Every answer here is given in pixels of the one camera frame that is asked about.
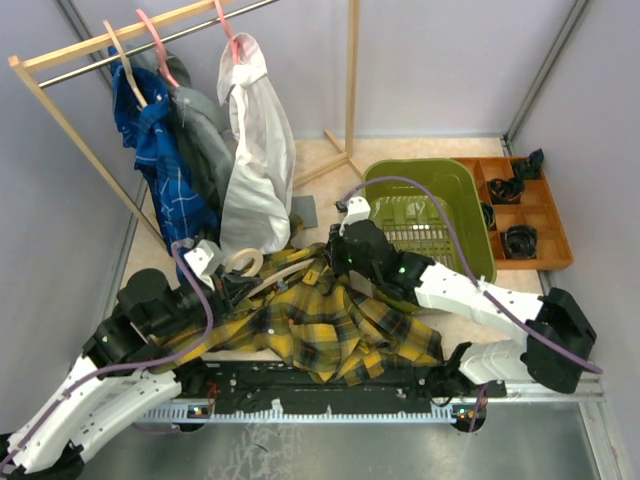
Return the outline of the beige wooden hanger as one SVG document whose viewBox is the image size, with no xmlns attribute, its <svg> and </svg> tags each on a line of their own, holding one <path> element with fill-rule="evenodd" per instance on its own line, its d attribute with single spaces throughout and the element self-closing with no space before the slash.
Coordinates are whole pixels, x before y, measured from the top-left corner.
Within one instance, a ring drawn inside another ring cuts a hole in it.
<svg viewBox="0 0 640 480">
<path fill-rule="evenodd" d="M 259 285 L 253 288 L 247 294 L 247 297 L 251 298 L 259 292 L 267 289 L 268 287 L 271 287 L 279 281 L 284 280 L 286 277 L 308 268 L 313 262 L 313 258 L 296 261 L 292 265 L 275 272 L 265 280 L 262 280 Z M 246 248 L 236 252 L 232 257 L 229 258 L 224 266 L 224 272 L 226 274 L 239 272 L 242 278 L 253 278 L 258 275 L 263 264 L 264 255 L 260 250 L 255 248 Z"/>
</svg>

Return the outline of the yellow plaid shirt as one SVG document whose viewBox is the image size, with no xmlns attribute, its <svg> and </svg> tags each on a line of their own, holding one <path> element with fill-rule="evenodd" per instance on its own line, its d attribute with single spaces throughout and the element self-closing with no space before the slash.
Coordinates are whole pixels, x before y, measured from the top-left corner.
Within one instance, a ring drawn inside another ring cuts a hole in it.
<svg viewBox="0 0 640 480">
<path fill-rule="evenodd" d="M 287 276 L 283 286 L 241 300 L 201 346 L 178 362 L 207 351 L 270 350 L 316 383 L 344 380 L 348 385 L 391 368 L 443 364 L 439 332 L 353 289 L 346 278 L 334 275 L 323 250 L 323 244 L 315 243 L 268 255 L 261 279 L 291 265 L 305 266 Z"/>
</svg>

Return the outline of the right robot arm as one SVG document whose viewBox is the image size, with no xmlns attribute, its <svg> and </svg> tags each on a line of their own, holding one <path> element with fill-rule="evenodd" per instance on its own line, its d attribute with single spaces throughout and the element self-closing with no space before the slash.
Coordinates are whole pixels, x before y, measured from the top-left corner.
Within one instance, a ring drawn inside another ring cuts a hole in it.
<svg viewBox="0 0 640 480">
<path fill-rule="evenodd" d="M 500 341 L 456 347 L 445 376 L 458 395 L 490 382 L 524 379 L 573 394 L 588 369 L 597 335 L 565 290 L 536 295 L 477 280 L 431 257 L 396 249 L 370 220 L 332 225 L 326 256 L 334 273 L 360 275 L 398 310 L 451 313 L 503 334 Z"/>
</svg>

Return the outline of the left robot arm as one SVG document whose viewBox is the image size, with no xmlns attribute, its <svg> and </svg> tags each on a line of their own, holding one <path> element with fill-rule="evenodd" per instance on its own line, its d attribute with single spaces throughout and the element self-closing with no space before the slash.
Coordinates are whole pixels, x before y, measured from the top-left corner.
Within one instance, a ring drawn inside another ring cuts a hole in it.
<svg viewBox="0 0 640 480">
<path fill-rule="evenodd" d="M 157 269 L 134 274 L 63 383 L 22 428 L 1 437 L 5 479 L 76 479 L 113 437 L 148 411 L 201 394 L 201 359 L 256 277 L 212 276 L 170 287 Z"/>
</svg>

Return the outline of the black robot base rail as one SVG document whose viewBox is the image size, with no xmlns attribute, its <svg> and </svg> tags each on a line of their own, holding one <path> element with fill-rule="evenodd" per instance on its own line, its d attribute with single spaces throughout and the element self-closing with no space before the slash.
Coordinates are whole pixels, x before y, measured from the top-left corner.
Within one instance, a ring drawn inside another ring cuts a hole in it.
<svg viewBox="0 0 640 480">
<path fill-rule="evenodd" d="M 506 388 L 473 385 L 452 367 L 392 368 L 350 386 L 315 383 L 282 362 L 207 361 L 182 370 L 184 391 L 144 414 L 143 425 L 170 424 L 183 432 L 206 424 L 449 424 L 478 430 L 490 398 Z"/>
</svg>

